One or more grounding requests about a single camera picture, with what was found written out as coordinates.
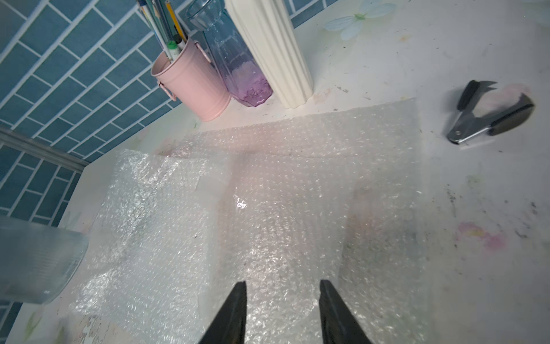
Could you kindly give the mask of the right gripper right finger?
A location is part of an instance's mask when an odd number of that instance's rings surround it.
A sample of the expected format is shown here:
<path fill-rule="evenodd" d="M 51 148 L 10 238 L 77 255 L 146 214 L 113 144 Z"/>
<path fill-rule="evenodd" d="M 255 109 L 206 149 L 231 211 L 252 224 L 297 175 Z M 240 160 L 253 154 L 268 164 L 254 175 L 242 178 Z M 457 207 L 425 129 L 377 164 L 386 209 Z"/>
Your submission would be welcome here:
<path fill-rule="evenodd" d="M 372 344 L 334 285 L 319 284 L 319 312 L 324 344 Z"/>

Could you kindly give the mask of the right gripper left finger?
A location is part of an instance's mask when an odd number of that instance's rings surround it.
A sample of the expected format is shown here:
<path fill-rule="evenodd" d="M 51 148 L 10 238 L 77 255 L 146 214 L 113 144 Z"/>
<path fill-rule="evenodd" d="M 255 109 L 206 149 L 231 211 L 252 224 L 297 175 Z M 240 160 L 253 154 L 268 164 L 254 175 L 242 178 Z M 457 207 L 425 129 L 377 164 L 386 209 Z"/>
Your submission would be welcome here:
<path fill-rule="evenodd" d="M 237 282 L 199 344 L 243 344 L 246 335 L 247 287 Z"/>

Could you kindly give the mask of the clear bubble wrap sheet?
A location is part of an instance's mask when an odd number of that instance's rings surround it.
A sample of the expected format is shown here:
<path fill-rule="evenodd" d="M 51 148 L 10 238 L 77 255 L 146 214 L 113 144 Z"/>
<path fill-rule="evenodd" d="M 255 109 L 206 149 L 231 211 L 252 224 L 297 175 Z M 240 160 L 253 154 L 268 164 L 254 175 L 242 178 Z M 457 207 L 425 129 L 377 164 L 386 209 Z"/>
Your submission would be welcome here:
<path fill-rule="evenodd" d="M 76 275 L 73 312 L 114 322 L 142 343 L 196 343 L 216 207 L 231 157 L 122 150 Z"/>
<path fill-rule="evenodd" d="M 211 162 L 216 216 L 201 312 L 245 280 L 246 342 L 320 343 L 329 280 L 372 342 L 428 342 L 419 155 L 415 99 L 185 138 L 169 156 Z"/>

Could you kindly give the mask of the clear ribbed glass vase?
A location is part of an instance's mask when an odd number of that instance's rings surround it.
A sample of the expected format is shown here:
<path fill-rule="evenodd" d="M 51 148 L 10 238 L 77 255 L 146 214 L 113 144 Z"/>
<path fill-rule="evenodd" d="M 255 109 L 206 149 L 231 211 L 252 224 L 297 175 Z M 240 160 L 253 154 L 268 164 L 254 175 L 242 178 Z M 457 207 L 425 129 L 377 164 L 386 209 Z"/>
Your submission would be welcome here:
<path fill-rule="evenodd" d="M 71 230 L 1 217 L 1 299 L 48 304 L 72 279 L 89 247 Z"/>

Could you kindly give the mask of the purple vase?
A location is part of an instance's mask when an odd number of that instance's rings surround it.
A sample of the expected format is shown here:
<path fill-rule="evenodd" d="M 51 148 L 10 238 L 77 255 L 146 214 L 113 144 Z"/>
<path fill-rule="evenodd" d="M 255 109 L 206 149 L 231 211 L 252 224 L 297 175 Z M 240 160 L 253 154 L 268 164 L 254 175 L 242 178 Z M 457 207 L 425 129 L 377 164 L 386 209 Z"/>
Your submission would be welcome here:
<path fill-rule="evenodd" d="M 273 90 L 223 1 L 192 1 L 186 19 L 203 33 L 213 64 L 235 100 L 247 107 L 257 107 L 272 96 Z"/>

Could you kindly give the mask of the cream ribbed cylinder vase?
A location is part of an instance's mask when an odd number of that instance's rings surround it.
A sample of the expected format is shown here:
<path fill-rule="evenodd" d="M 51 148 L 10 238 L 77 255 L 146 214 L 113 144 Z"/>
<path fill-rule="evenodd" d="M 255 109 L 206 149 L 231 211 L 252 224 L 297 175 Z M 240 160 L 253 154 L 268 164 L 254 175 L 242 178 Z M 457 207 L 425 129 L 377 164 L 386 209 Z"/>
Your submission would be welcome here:
<path fill-rule="evenodd" d="M 313 80 L 283 1 L 226 1 L 226 11 L 286 108 L 313 95 Z"/>

